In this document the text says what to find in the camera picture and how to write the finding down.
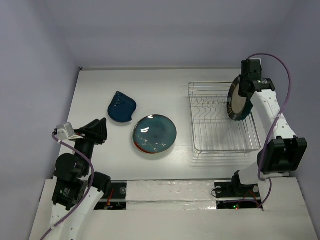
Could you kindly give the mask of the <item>dark blue leaf-shaped plate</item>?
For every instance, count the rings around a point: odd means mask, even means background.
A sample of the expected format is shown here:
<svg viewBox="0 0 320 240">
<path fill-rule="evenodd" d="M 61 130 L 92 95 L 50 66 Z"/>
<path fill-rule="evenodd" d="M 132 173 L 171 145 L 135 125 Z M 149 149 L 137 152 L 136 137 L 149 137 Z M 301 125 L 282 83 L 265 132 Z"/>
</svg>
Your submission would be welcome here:
<svg viewBox="0 0 320 240">
<path fill-rule="evenodd" d="M 128 123 L 137 109 L 137 103 L 129 96 L 117 91 L 108 106 L 109 117 L 118 123 Z"/>
</svg>

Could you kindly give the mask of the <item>dark green scalloped plate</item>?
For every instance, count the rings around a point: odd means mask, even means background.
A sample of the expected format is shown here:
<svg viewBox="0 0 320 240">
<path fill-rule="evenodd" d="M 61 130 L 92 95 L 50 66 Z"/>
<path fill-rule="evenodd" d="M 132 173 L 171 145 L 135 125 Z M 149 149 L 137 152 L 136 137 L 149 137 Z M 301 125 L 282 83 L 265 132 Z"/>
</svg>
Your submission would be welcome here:
<svg viewBox="0 0 320 240">
<path fill-rule="evenodd" d="M 245 102 L 245 105 L 244 105 L 242 111 L 239 114 L 239 119 L 238 120 L 239 121 L 245 120 L 247 118 L 247 116 L 251 113 L 252 108 L 253 108 L 253 104 L 251 103 L 250 100 L 247 100 Z"/>
</svg>

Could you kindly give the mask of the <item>red and teal floral plate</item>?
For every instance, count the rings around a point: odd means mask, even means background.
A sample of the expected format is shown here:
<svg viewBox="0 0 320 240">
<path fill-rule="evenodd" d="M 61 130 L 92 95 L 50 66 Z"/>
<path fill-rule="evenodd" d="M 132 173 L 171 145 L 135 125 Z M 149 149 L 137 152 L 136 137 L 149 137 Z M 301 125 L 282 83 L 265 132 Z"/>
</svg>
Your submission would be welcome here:
<svg viewBox="0 0 320 240">
<path fill-rule="evenodd" d="M 141 152 L 146 154 L 157 154 L 160 153 L 156 147 L 154 147 L 152 144 L 149 144 L 147 142 L 139 143 L 135 140 L 133 140 L 133 145 Z"/>
</svg>

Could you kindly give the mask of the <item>dark rimmed beige plate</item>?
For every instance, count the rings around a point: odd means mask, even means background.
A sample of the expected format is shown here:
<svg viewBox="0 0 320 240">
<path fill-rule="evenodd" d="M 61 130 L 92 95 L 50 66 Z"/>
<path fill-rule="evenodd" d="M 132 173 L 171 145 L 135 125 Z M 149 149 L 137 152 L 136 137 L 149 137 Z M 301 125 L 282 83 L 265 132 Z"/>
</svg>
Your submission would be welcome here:
<svg viewBox="0 0 320 240">
<path fill-rule="evenodd" d="M 241 121 L 239 120 L 239 115 L 247 101 L 246 97 L 242 97 L 239 95 L 239 90 L 240 77 L 238 76 L 235 78 L 235 80 L 232 82 L 230 86 L 226 103 L 228 117 L 233 121 Z"/>
</svg>

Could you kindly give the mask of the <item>dark teal patterned plate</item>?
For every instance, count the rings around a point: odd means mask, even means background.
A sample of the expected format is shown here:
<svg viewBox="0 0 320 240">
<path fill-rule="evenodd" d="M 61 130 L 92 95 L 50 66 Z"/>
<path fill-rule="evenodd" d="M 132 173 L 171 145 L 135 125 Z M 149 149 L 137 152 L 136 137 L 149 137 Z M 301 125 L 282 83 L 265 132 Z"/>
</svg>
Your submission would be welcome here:
<svg viewBox="0 0 320 240">
<path fill-rule="evenodd" d="M 142 118 L 132 131 L 133 140 L 138 143 L 149 143 L 159 152 L 169 150 L 177 139 L 177 128 L 174 122 L 161 114 L 152 114 Z"/>
</svg>

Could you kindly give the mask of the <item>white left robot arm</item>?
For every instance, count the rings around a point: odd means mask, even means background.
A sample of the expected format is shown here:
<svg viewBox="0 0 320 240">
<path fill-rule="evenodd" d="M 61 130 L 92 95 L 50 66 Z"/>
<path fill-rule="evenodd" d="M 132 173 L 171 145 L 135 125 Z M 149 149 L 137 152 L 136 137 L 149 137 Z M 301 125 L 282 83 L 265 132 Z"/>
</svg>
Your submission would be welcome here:
<svg viewBox="0 0 320 240">
<path fill-rule="evenodd" d="M 54 129 L 52 138 L 72 152 L 60 155 L 55 162 L 50 228 L 42 239 L 81 239 L 95 206 L 110 194 L 111 177 L 96 172 L 92 164 L 94 147 L 103 145 L 107 136 L 106 118 L 79 129 L 70 122 Z"/>
</svg>

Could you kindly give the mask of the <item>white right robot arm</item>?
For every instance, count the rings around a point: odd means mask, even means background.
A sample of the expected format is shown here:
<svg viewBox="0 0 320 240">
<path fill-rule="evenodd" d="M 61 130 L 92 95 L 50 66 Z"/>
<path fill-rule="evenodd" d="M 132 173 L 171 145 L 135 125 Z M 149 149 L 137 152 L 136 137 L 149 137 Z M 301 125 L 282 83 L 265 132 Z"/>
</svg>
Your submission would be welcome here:
<svg viewBox="0 0 320 240">
<path fill-rule="evenodd" d="M 297 170 L 308 143 L 289 126 L 279 105 L 273 81 L 262 76 L 262 61 L 252 55 L 241 62 L 241 73 L 232 82 L 227 96 L 227 114 L 233 121 L 243 121 L 256 109 L 266 132 L 266 140 L 255 163 L 234 173 L 230 190 L 242 196 L 259 182 L 271 180 L 272 174 Z"/>
</svg>

